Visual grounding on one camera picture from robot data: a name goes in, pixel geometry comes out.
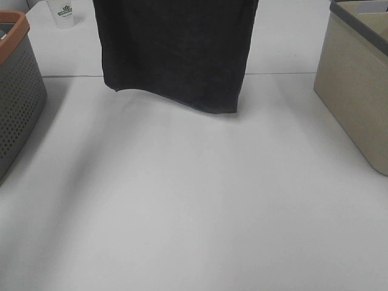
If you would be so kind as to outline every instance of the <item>paper cup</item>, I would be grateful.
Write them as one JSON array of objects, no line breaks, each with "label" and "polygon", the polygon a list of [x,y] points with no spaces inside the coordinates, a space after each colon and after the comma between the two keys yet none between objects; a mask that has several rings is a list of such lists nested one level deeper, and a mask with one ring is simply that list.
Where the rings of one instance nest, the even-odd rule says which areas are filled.
[{"label": "paper cup", "polygon": [[74,26],[73,7],[71,0],[46,0],[58,28]]}]

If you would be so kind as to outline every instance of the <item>printed logo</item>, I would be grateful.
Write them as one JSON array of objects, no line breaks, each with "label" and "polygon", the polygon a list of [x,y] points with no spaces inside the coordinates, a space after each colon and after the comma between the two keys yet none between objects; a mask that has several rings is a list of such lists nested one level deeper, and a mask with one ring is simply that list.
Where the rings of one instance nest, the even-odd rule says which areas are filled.
[{"label": "printed logo", "polygon": [[65,4],[62,6],[62,11],[58,12],[59,16],[66,17],[73,14],[73,9],[70,4]]}]

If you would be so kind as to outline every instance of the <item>white table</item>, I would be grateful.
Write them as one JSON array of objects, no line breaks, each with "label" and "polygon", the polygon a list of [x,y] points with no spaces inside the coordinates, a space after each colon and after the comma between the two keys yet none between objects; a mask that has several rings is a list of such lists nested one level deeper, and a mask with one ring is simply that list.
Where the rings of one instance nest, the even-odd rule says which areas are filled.
[{"label": "white table", "polygon": [[0,187],[0,290],[386,291],[388,178],[293,68],[223,116],[45,78]]},{"label": "white table", "polygon": [[[329,18],[328,0],[260,0],[247,73],[316,72]],[[73,0],[76,26],[55,27],[45,1],[27,13],[44,76],[102,76],[92,0]]]}]

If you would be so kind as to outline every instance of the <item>perforated basket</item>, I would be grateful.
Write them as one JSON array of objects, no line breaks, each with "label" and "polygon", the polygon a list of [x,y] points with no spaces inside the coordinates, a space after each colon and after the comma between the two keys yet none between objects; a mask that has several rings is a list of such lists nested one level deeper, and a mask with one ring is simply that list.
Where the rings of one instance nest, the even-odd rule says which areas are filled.
[{"label": "perforated basket", "polygon": [[47,93],[21,12],[0,10],[0,179],[33,130]]}]

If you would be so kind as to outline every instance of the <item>dark gray cloth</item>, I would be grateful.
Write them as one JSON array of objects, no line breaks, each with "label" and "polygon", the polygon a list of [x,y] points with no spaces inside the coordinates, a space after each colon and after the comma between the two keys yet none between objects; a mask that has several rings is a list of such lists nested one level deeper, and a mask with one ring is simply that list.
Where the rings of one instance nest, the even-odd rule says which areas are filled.
[{"label": "dark gray cloth", "polygon": [[258,0],[93,0],[110,88],[234,113]]}]

